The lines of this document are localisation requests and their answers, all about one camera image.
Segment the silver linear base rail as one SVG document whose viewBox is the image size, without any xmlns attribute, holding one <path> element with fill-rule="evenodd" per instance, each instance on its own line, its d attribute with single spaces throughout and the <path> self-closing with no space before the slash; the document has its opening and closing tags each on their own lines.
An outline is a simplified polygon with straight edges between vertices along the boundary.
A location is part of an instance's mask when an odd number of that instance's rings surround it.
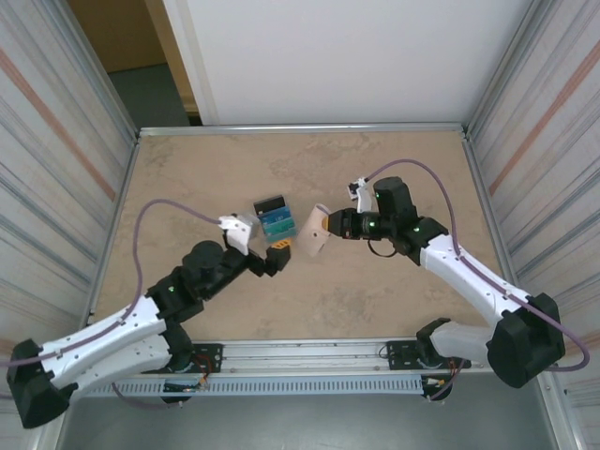
<svg viewBox="0 0 600 450">
<path fill-rule="evenodd" d="M 218 340 L 222 375 L 356 375 L 389 369 L 389 337 Z"/>
</svg>

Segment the teal AION chip card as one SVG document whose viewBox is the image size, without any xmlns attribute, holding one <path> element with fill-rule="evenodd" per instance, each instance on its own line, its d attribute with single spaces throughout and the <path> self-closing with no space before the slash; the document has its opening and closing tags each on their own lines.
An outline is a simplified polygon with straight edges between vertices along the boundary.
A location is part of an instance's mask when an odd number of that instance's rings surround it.
<svg viewBox="0 0 600 450">
<path fill-rule="evenodd" d="M 286 220 L 282 223 L 274 224 L 270 227 L 264 227 L 262 225 L 264 235 L 268 242 L 274 243 L 279 240 L 296 236 L 296 227 L 294 222 Z"/>
</svg>

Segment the bright blue chip card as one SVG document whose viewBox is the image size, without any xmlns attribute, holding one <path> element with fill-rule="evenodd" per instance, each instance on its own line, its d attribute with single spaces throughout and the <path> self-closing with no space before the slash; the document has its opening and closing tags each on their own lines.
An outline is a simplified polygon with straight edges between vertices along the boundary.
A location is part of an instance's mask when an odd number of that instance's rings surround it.
<svg viewBox="0 0 600 450">
<path fill-rule="evenodd" d="M 277 223 L 282 223 L 292 217 L 288 207 L 281 207 L 272 211 L 264 212 L 259 215 L 259 220 L 264 227 L 270 227 Z"/>
</svg>

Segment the aluminium frame post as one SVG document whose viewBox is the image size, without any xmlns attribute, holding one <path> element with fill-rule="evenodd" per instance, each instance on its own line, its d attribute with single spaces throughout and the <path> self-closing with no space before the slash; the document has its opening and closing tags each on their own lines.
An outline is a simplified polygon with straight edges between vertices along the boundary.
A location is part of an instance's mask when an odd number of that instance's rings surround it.
<svg viewBox="0 0 600 450">
<path fill-rule="evenodd" d="M 139 138 L 136 128 L 125 104 L 119 97 L 113 83 L 99 61 L 91 43 L 72 12 L 67 0 L 49 0 L 51 15 L 57 20 L 58 30 L 82 70 L 83 77 L 112 119 L 123 137 L 133 143 Z"/>
<path fill-rule="evenodd" d="M 466 134 L 472 132 L 477 122 L 481 121 L 487 110 L 492 107 L 500 94 L 506 80 L 510 76 L 513 66 L 517 63 L 520 55 L 525 51 L 527 42 L 535 33 L 538 24 L 544 20 L 547 10 L 552 6 L 554 0 L 531 0 L 520 20 L 515 34 L 502 54 L 502 57 L 491 76 L 486 89 L 479 98 L 468 119 L 463 123 Z"/>
</svg>

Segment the brown wooden door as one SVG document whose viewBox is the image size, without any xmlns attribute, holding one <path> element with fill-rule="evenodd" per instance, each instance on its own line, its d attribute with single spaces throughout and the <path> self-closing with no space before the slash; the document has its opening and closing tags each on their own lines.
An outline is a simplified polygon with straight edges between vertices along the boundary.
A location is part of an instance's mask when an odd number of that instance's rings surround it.
<svg viewBox="0 0 600 450">
<path fill-rule="evenodd" d="M 163 0 L 67 0 L 137 128 L 200 126 Z"/>
</svg>

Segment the black plastic card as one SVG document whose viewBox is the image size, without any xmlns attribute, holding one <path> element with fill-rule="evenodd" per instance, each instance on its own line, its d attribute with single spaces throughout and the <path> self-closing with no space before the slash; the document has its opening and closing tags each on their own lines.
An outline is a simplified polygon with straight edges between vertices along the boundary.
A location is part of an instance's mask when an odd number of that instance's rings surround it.
<svg viewBox="0 0 600 450">
<path fill-rule="evenodd" d="M 267 199 L 257 201 L 253 204 L 254 211 L 258 216 L 268 214 L 286 206 L 282 195 L 276 195 Z"/>
</svg>

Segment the white door frame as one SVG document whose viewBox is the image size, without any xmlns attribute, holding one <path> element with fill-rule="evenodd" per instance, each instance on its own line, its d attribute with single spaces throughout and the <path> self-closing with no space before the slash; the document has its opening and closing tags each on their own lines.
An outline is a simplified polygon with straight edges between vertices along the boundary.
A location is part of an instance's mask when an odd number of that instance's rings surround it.
<svg viewBox="0 0 600 450">
<path fill-rule="evenodd" d="M 205 126 L 221 124 L 191 14 L 191 0 L 163 0 L 191 92 Z"/>
</svg>

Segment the aluminium table frame rail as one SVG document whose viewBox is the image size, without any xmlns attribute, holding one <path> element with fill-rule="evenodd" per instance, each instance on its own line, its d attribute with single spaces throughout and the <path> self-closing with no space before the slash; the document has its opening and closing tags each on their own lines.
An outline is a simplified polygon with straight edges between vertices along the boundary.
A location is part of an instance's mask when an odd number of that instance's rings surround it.
<svg viewBox="0 0 600 450">
<path fill-rule="evenodd" d="M 123 180 L 120 189 L 117 192 L 116 200 L 113 204 L 111 221 L 109 223 L 109 228 L 106 234 L 104 247 L 97 262 L 96 272 L 94 274 L 93 282 L 91 284 L 90 292 L 87 298 L 87 304 L 83 310 L 82 320 L 80 322 L 81 328 L 86 327 L 94 321 L 99 295 L 109 264 L 109 259 L 113 249 L 113 243 L 116 236 L 116 232 L 118 230 L 120 217 L 122 215 L 124 204 L 128 195 L 128 188 L 135 168 L 136 160 L 140 151 L 140 145 L 141 138 L 138 138 L 132 147 L 130 157 L 127 161 L 127 166 L 124 172 Z"/>
<path fill-rule="evenodd" d="M 468 251 L 461 250 L 458 259 L 466 266 L 465 269 L 462 269 L 462 272 L 465 272 L 463 278 L 472 279 L 472 281 L 469 281 L 469 285 L 472 286 L 473 293 L 469 293 L 467 299 L 473 301 L 473 304 L 487 322 L 492 323 L 497 322 L 507 312 L 519 309 L 520 304 L 511 299 L 510 295 L 516 296 L 520 293 L 520 289 L 500 231 L 500 225 L 492 208 L 490 194 L 484 184 L 483 175 L 475 157 L 473 144 L 466 135 L 462 136 L 461 143 L 484 213 L 488 233 L 500 265 L 501 275 L 497 276 Z"/>
<path fill-rule="evenodd" d="M 142 127 L 140 137 L 228 136 L 259 134 L 318 134 L 362 132 L 451 131 L 462 133 L 464 126 L 453 122 L 412 122 L 372 124 L 241 125 L 202 127 Z"/>
</svg>

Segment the translucent corrugated side panel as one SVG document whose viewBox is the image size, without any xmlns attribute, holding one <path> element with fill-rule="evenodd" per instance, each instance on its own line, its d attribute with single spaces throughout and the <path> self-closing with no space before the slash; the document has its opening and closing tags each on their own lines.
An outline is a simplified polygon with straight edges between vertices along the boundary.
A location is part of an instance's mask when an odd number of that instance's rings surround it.
<svg viewBox="0 0 600 450">
<path fill-rule="evenodd" d="M 25 339 L 80 327 L 134 145 L 51 12 L 49 0 L 0 0 L 0 450 L 29 441 L 2 362 Z"/>
<path fill-rule="evenodd" d="M 539 0 L 470 134 L 519 284 L 590 351 L 560 382 L 600 450 L 600 0 Z"/>
</svg>

